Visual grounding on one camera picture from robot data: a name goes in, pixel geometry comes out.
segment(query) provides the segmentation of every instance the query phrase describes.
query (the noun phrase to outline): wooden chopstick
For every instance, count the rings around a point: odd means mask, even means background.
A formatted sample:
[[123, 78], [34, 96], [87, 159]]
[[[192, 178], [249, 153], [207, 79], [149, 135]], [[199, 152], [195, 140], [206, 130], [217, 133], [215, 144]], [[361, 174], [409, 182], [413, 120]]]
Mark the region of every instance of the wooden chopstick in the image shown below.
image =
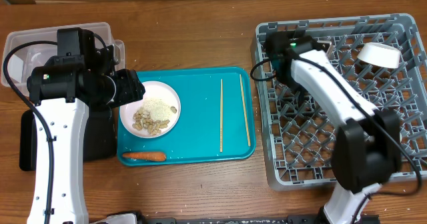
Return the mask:
[[222, 79], [221, 79], [221, 104], [220, 104], [220, 152], [222, 152]]
[[248, 116], [246, 115], [246, 102], [245, 93], [243, 91], [242, 75], [240, 75], [240, 91], [242, 92], [243, 112], [245, 114], [246, 137], [248, 138], [248, 146], [251, 146], [251, 139], [249, 138]]

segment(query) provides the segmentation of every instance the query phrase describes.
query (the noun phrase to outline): wood grain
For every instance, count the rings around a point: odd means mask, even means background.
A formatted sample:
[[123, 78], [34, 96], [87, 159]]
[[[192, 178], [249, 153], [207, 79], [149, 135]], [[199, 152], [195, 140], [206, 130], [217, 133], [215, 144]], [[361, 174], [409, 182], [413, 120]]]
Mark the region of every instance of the wood grain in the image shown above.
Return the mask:
[[[124, 41], [127, 67], [140, 71], [240, 66], [249, 71], [256, 25], [266, 21], [409, 13], [427, 42], [427, 0], [239, 0], [0, 6], [0, 47], [12, 31], [106, 21]], [[275, 192], [267, 184], [258, 93], [251, 82], [257, 147], [244, 161], [129, 168], [117, 158], [84, 165], [91, 219], [140, 209], [177, 219], [285, 217], [317, 213], [331, 189]], [[12, 90], [0, 87], [0, 223], [24, 223], [35, 174], [19, 169], [21, 114]], [[392, 183], [403, 191], [414, 183]], [[375, 197], [365, 213], [382, 223], [425, 223], [427, 191], [411, 198]]]

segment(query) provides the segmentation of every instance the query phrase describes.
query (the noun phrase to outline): clear plastic container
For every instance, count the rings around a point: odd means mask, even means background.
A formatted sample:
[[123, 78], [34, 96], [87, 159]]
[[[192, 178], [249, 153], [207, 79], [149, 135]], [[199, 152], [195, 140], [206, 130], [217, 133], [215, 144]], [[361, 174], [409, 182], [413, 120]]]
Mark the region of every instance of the clear plastic container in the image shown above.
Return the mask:
[[[15, 31], [8, 34], [6, 38], [6, 45], [1, 61], [1, 84], [9, 87], [9, 84], [6, 82], [6, 78], [3, 74], [3, 62], [6, 58], [6, 55], [13, 48], [30, 41], [57, 41], [56, 34], [58, 29], [72, 27], [80, 27], [82, 29], [90, 30], [101, 36], [106, 45], [114, 44], [115, 48], [118, 47], [120, 50], [120, 62], [115, 66], [115, 69], [120, 70], [125, 68], [125, 45], [123, 41], [114, 40], [108, 23], [87, 23], [61, 27], [32, 29], [26, 31]], [[95, 40], [95, 46], [97, 48], [102, 48], [102, 44], [98, 40]], [[14, 84], [18, 87], [22, 94], [29, 96], [27, 90], [27, 79], [31, 75], [34, 67], [40, 67], [44, 65], [51, 56], [56, 54], [57, 46], [45, 44], [32, 45], [15, 53], [15, 57], [13, 57], [9, 62], [8, 70]]]

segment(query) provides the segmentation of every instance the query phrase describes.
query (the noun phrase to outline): bowl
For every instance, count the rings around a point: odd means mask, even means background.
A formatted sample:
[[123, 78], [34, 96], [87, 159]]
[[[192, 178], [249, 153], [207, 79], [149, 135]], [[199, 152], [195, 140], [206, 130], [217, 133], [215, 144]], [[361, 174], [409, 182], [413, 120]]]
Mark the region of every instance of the bowl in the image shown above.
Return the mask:
[[[172, 130], [172, 128], [178, 122], [179, 115], [181, 114], [181, 101], [179, 100], [178, 94], [175, 92], [175, 90], [173, 90], [172, 87], [160, 81], [146, 81], [143, 82], [142, 85], [145, 87], [145, 94], [143, 96], [143, 99], [121, 106], [120, 120], [126, 130], [137, 137], [155, 138], [165, 135], [166, 133]], [[156, 135], [150, 135], [147, 129], [142, 129], [141, 131], [138, 131], [137, 129], [132, 127], [132, 124], [135, 123], [135, 120], [133, 119], [133, 114], [135, 114], [136, 111], [140, 107], [142, 107], [144, 101], [147, 98], [161, 99], [169, 106], [175, 107], [177, 109], [177, 112], [169, 118], [170, 122], [167, 124], [167, 127], [165, 129], [160, 129], [161, 133], [158, 133]]]

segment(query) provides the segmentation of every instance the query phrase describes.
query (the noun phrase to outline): dish rack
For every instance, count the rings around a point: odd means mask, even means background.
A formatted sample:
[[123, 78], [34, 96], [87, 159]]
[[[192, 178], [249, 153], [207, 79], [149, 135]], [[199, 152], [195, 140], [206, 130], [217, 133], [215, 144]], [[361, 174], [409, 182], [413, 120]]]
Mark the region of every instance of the dish rack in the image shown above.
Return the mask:
[[[329, 56], [331, 64], [379, 110], [389, 108], [399, 114], [402, 146], [414, 157], [423, 177], [427, 175], [427, 58], [412, 16], [391, 14], [261, 23], [252, 43], [253, 65], [268, 58], [262, 45], [270, 33], [277, 31], [285, 31], [289, 38], [311, 35], [317, 40], [331, 41], [334, 46]], [[368, 42], [399, 49], [399, 67], [387, 69], [360, 63], [357, 55]], [[271, 64], [264, 64], [254, 75], [272, 76]], [[256, 82], [256, 86], [270, 187], [284, 191], [335, 182], [330, 166], [335, 130], [313, 97], [306, 93], [304, 102], [299, 104], [299, 93], [292, 93], [275, 79]], [[409, 163], [402, 160], [401, 172], [393, 174], [391, 181], [415, 178]]]

